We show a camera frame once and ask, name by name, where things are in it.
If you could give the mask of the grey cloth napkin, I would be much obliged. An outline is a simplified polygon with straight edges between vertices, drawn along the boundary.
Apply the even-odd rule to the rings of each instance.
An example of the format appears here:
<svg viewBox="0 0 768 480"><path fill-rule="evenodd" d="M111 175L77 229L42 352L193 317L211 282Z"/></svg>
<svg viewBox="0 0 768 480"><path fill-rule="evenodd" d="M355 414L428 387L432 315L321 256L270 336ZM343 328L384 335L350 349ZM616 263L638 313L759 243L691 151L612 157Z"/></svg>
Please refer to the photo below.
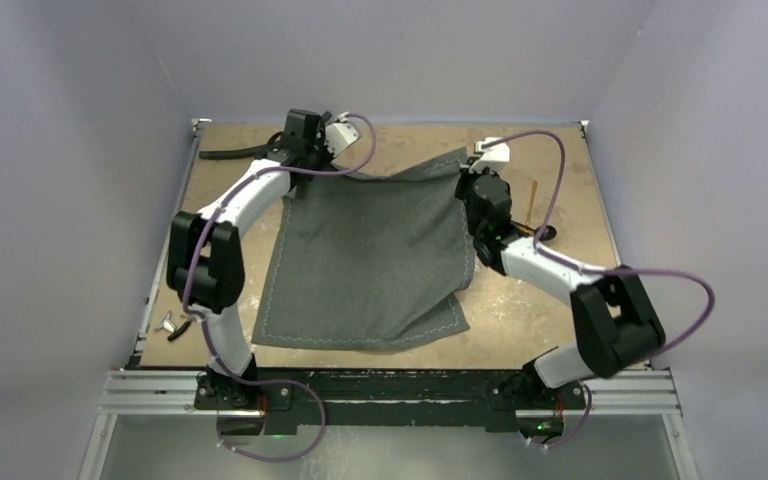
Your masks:
<svg viewBox="0 0 768 480"><path fill-rule="evenodd" d="M320 177L283 202L252 340L400 351L465 332L475 253L459 148L390 176Z"/></svg>

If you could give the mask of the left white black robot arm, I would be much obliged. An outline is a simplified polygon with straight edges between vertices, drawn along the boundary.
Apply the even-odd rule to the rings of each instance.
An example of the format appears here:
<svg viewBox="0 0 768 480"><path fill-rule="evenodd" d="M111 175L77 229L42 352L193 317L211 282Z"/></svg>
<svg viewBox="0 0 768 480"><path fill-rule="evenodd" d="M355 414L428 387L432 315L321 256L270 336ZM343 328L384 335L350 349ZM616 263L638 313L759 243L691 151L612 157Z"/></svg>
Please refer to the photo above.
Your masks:
<svg viewBox="0 0 768 480"><path fill-rule="evenodd" d="M209 352L208 373L221 379L219 395L232 408L247 408L272 388L280 396L300 388L317 407L324 405L305 383L257 379L237 307L245 284L241 243L261 215L300 183L338 175L333 160L360 136L353 117L290 110L276 141L262 147L225 193L196 212L177 212L171 221L165 282L199 325Z"/></svg>

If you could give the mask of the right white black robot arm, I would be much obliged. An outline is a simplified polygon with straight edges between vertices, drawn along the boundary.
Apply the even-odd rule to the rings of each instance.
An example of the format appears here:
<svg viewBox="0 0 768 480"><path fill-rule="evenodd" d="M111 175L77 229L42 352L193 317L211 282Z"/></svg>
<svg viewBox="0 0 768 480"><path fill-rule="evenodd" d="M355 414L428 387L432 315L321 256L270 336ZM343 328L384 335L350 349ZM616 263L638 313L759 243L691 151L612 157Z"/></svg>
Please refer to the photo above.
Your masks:
<svg viewBox="0 0 768 480"><path fill-rule="evenodd" d="M543 247L513 221L510 186L498 173L462 169L455 196L463 203L478 260L539 288L572 313L574 341L526 363L498 392L544 407L561 387L591 377L611 378L665 345L664 329L639 276Z"/></svg>

